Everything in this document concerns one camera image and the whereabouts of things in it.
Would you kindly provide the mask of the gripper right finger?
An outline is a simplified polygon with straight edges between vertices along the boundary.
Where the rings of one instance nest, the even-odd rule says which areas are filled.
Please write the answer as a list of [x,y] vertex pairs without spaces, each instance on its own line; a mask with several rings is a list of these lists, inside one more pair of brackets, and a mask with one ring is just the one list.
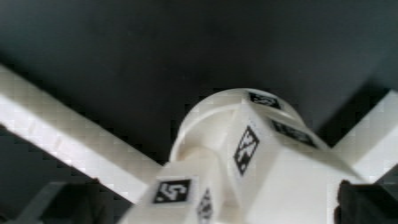
[[398,184],[341,182],[334,224],[398,224]]

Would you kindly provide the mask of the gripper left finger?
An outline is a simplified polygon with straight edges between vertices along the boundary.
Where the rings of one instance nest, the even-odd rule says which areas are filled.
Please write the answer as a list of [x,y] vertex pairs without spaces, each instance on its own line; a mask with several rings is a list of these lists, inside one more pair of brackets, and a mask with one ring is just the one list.
[[51,182],[10,224],[113,224],[110,196],[97,180],[81,184]]

